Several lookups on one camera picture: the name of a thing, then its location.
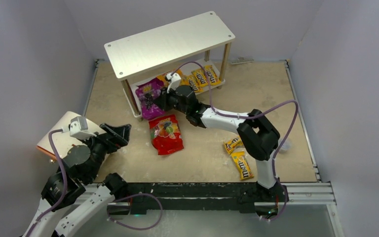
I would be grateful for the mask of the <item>red assorted gummy bag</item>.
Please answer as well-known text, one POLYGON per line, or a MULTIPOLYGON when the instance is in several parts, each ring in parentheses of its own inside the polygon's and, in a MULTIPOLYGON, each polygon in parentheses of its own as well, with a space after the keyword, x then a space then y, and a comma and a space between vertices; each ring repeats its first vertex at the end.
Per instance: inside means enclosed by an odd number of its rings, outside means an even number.
POLYGON ((184 149, 181 130, 175 115, 149 121, 151 143, 159 156, 171 155, 184 149))

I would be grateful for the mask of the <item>purple grape gummy bag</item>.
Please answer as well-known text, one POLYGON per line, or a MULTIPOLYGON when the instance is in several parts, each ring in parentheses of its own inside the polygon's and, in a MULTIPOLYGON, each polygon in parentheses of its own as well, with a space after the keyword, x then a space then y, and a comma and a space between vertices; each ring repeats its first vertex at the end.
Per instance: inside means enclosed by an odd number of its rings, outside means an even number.
POLYGON ((143 119, 153 120, 165 113, 154 103, 154 100, 158 98, 163 88, 164 83, 158 78, 154 78, 144 84, 139 85, 136 89, 136 95, 141 104, 143 119))

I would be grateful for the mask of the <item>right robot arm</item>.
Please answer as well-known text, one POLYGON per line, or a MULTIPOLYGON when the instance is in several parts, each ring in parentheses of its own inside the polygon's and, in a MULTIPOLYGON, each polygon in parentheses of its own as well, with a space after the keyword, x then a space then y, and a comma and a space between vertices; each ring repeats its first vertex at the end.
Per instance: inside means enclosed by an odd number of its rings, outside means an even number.
POLYGON ((174 109, 185 114, 193 126, 238 135, 247 153, 256 160, 258 185, 266 189, 275 187, 278 179, 274 159, 279 150, 280 133, 260 110, 233 113, 215 109, 199 102, 195 92, 186 85, 162 89, 153 103, 165 112, 174 109))

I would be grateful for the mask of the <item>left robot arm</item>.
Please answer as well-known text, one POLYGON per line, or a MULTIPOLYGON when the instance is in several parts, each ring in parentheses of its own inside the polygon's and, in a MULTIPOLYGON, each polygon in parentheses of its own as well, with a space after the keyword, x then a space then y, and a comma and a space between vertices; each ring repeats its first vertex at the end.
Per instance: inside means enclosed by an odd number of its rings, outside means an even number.
POLYGON ((128 145, 132 126, 111 126, 102 123, 103 133, 90 132, 88 127, 71 122, 68 126, 48 133, 58 169, 46 181, 39 206, 26 237, 68 237, 74 234, 87 220, 109 202, 126 197, 128 183, 117 173, 105 177, 102 185, 86 201, 70 214, 67 211, 85 193, 98 175, 106 156, 128 145), (73 145, 61 158, 53 135, 67 132, 81 142, 73 145))

